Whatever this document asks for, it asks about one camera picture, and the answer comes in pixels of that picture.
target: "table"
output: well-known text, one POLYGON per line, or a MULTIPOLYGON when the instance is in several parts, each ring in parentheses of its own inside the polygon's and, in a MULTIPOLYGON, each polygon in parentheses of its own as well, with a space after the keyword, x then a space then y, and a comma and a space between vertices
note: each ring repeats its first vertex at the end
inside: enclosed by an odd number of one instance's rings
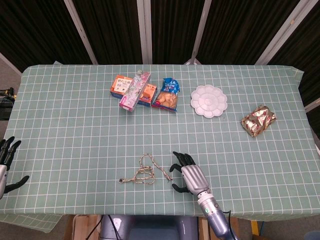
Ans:
MULTIPOLYGON (((189 153, 225 211, 273 221, 320 213, 320 160, 298 85, 303 72, 280 65, 37 65, 22 74, 5 137, 22 140, 8 183, 29 181, 0 201, 0 220, 49 232, 64 214, 201 216, 195 196, 173 191, 155 169, 155 184, 118 183, 153 154, 166 171, 189 153), (151 72, 151 83, 180 84, 178 113, 118 107, 116 75, 151 72), (196 115, 191 92, 211 84, 228 108, 196 115), (265 104, 277 120, 251 137, 240 121, 265 104)), ((173 173, 173 182, 182 178, 173 173)))

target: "pink box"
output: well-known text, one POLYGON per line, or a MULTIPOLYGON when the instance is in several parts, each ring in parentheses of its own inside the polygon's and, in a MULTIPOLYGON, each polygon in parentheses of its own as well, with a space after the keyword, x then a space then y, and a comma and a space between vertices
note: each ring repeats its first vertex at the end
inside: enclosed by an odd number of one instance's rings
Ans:
POLYGON ((146 71, 139 70, 132 82, 130 83, 127 91, 124 93, 119 106, 125 110, 132 112, 135 109, 145 87, 148 85, 151 74, 146 71))

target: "blue snack bag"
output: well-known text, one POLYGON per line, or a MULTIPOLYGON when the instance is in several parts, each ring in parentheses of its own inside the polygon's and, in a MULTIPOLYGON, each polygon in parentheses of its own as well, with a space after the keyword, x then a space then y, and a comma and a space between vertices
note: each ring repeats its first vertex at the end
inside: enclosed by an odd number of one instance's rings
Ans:
POLYGON ((171 77, 164 78, 161 91, 154 104, 152 104, 152 107, 176 112, 178 92, 180 92, 178 81, 171 77))

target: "food package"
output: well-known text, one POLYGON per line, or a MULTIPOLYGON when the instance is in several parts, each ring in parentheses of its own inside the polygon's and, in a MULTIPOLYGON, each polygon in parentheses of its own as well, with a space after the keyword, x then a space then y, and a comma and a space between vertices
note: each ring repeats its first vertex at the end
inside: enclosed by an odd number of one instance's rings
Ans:
POLYGON ((252 113, 241 120, 242 127, 255 137, 262 133, 277 119, 276 115, 267 106, 260 105, 252 113))
POLYGON ((142 93, 144 92, 150 80, 150 73, 139 70, 129 84, 127 91, 124 93, 119 107, 132 112, 135 109, 142 93))
POLYGON ((180 92, 178 81, 171 77, 164 78, 162 89, 152 107, 176 112, 178 92, 180 92))
MULTIPOLYGON (((125 94, 125 92, 128 90, 131 82, 132 82, 132 78, 122 76, 122 75, 117 75, 110 88, 111 95, 114 96, 115 98, 121 99, 125 94)), ((156 94, 157 94, 157 86, 148 83, 137 104, 151 107, 151 104, 154 101, 156 94)))

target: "snack box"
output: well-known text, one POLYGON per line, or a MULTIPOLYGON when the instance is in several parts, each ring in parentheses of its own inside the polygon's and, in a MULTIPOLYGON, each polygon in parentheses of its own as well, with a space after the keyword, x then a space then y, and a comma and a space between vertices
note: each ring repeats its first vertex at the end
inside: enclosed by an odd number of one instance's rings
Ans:
MULTIPOLYGON (((111 95, 117 99, 122 99, 132 80, 133 79, 130 77, 117 75, 110 88, 111 95)), ((157 86, 148 83, 138 101, 138 104, 151 107, 156 95, 157 86)))

